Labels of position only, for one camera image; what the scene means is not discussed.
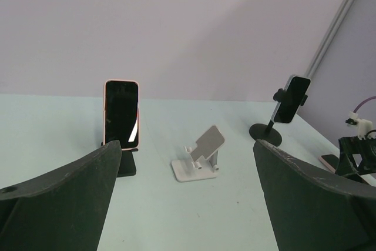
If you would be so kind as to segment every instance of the foldable phone stand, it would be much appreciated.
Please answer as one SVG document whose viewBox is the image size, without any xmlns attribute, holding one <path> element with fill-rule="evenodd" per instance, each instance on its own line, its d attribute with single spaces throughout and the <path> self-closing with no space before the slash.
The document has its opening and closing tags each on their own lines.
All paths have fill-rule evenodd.
<svg viewBox="0 0 376 251">
<path fill-rule="evenodd" d="M 135 159 L 133 158 L 133 152 L 137 152 L 138 149 L 122 151 L 122 158 L 120 161 L 119 171 L 117 172 L 117 178 L 123 176 L 134 176 L 137 172 Z"/>
<path fill-rule="evenodd" d="M 179 182 L 216 178 L 218 150 L 224 144 L 224 137 L 217 126 L 208 129 L 197 141 L 195 149 L 186 148 L 191 158 L 174 160 L 171 167 Z"/>
<path fill-rule="evenodd" d="M 308 96 L 304 95 L 302 101 L 300 102 L 300 106 L 304 105 L 307 98 Z M 292 103 L 291 97 L 289 95 L 286 95 L 286 90 L 283 88 L 280 88 L 274 94 L 273 100 L 280 103 Z M 282 143 L 282 136 L 277 130 L 273 129 L 273 125 L 273 121 L 270 121 L 268 125 L 265 125 L 263 123 L 255 123 L 249 129 L 249 134 L 254 140 L 262 139 L 266 140 L 270 144 L 273 144 L 274 146 L 280 146 Z"/>
</svg>

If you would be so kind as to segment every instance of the phone screen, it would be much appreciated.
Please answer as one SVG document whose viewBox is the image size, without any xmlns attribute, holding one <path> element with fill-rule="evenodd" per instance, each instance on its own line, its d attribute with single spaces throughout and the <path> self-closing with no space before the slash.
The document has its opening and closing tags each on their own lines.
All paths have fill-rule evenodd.
<svg viewBox="0 0 376 251">
<path fill-rule="evenodd" d="M 273 122 L 290 123 L 293 120 L 311 80 L 301 76 L 293 76 L 286 89 L 286 94 L 274 112 Z"/>
<path fill-rule="evenodd" d="M 119 140 L 122 149 L 138 146 L 138 101 L 139 86 L 136 82 L 106 82 L 105 143 Z"/>
</svg>

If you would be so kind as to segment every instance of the white table surface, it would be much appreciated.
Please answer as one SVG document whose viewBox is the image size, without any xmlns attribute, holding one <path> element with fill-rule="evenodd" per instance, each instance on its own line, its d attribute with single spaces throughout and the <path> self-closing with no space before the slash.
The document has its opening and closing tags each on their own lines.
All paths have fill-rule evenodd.
<svg viewBox="0 0 376 251">
<path fill-rule="evenodd" d="M 98 148 L 101 98 L 0 95 L 0 188 Z M 116 180 L 98 250 L 278 250 L 248 130 L 267 123 L 269 102 L 141 100 L 136 176 Z M 219 177 L 179 183 L 170 163 L 210 126 L 226 138 Z M 280 148 L 320 168 L 338 149 L 296 116 L 275 125 Z"/>
</svg>

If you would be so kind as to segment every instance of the stand pole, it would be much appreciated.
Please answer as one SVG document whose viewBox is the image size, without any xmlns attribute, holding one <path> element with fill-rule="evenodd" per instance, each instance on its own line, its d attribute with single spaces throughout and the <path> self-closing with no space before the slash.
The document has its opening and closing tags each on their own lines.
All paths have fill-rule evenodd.
<svg viewBox="0 0 376 251">
<path fill-rule="evenodd" d="M 274 122 L 272 120 L 270 120 L 270 122 L 268 123 L 267 127 L 265 128 L 265 133 L 266 134 L 270 133 L 270 131 L 273 128 L 273 126 L 274 126 Z"/>
</svg>

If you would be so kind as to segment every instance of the white wall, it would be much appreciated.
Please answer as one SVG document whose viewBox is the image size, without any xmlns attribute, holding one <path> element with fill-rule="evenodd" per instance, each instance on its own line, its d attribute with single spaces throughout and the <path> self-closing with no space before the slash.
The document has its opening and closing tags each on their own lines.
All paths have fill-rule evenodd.
<svg viewBox="0 0 376 251">
<path fill-rule="evenodd" d="M 349 111 L 375 95 L 376 0 L 355 0 L 313 78 L 300 115 L 338 146 L 338 138 L 356 135 L 344 123 Z M 376 100 L 358 113 L 376 126 Z"/>
<path fill-rule="evenodd" d="M 271 100 L 342 0 L 0 0 L 0 92 Z"/>
</svg>

